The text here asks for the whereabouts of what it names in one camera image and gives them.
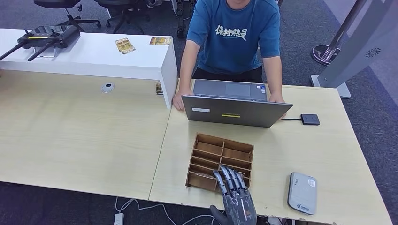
robotic hand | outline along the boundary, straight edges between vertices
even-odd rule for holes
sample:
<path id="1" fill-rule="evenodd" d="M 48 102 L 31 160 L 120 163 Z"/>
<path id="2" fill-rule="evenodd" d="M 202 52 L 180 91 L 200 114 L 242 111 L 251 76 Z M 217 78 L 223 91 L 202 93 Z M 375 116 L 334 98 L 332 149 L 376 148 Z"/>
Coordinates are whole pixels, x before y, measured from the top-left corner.
<path id="1" fill-rule="evenodd" d="M 228 183 L 229 191 L 218 170 L 213 170 L 213 173 L 220 185 L 227 216 L 224 216 L 214 205 L 211 205 L 210 211 L 214 218 L 221 225 L 255 225 L 257 223 L 256 209 L 242 175 L 227 166 L 221 165 L 220 167 Z"/>

black adapter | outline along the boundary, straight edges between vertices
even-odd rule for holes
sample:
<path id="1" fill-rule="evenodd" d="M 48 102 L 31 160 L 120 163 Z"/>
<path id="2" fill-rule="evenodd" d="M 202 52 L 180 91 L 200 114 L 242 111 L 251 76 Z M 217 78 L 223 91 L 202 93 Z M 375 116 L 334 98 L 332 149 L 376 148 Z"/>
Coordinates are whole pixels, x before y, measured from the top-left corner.
<path id="1" fill-rule="evenodd" d="M 319 118 L 317 114 L 301 114 L 301 121 L 303 125 L 320 125 Z"/>

office chair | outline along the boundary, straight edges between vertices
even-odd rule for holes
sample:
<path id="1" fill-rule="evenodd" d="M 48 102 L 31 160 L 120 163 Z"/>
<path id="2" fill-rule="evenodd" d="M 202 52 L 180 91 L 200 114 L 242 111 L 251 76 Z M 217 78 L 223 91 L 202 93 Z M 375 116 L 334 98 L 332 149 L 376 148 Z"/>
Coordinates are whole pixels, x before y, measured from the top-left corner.
<path id="1" fill-rule="evenodd" d="M 79 24 L 81 23 L 97 23 L 97 27 L 101 27 L 101 23 L 98 20 L 82 20 L 80 16 L 76 16 L 75 18 L 72 17 L 72 15 L 69 13 L 68 8 L 78 8 L 78 11 L 81 12 L 83 7 L 80 4 L 80 6 L 75 6 L 80 0 L 33 0 L 33 2 L 38 5 L 42 6 L 45 8 L 64 8 L 67 15 L 68 15 L 68 21 L 62 22 L 58 25 L 74 25 L 77 28 L 79 28 L 80 32 L 85 32 Z"/>
<path id="2" fill-rule="evenodd" d="M 142 30 L 142 27 L 138 25 L 136 22 L 134 22 L 134 20 L 132 20 L 133 14 L 145 16 L 147 21 L 151 20 L 149 15 L 143 13 L 143 11 L 137 6 L 139 0 L 94 0 L 94 1 L 96 1 L 102 7 L 121 11 L 120 15 L 107 19 L 106 23 L 107 27 L 111 26 L 111 24 L 109 23 L 110 21 L 120 20 L 119 23 L 116 25 L 115 29 L 113 30 L 114 34 L 119 30 L 119 28 L 123 25 L 123 23 L 126 22 L 127 24 L 133 23 L 140 30 L 141 34 L 144 35 L 144 30 Z"/>

black glove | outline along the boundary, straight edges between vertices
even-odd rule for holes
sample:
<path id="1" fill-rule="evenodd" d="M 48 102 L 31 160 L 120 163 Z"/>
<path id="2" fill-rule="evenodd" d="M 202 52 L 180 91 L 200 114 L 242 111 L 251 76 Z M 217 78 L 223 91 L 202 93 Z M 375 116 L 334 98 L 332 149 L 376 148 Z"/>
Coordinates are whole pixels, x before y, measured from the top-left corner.
<path id="1" fill-rule="evenodd" d="M 216 206 L 211 205 L 210 212 L 220 225 L 234 225 L 234 222 L 232 222 L 229 217 L 222 214 Z"/>

blue t-shirt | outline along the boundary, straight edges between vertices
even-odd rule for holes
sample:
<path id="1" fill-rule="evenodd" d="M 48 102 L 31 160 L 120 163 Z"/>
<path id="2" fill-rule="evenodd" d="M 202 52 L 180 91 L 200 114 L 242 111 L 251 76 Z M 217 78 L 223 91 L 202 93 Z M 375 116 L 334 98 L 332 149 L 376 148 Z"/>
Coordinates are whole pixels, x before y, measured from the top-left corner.
<path id="1" fill-rule="evenodd" d="M 198 0 L 187 40 L 203 46 L 198 67 L 216 74 L 240 74 L 258 68 L 263 58 L 279 56 L 279 8 L 275 0 L 250 0 L 241 10 L 226 0 Z"/>

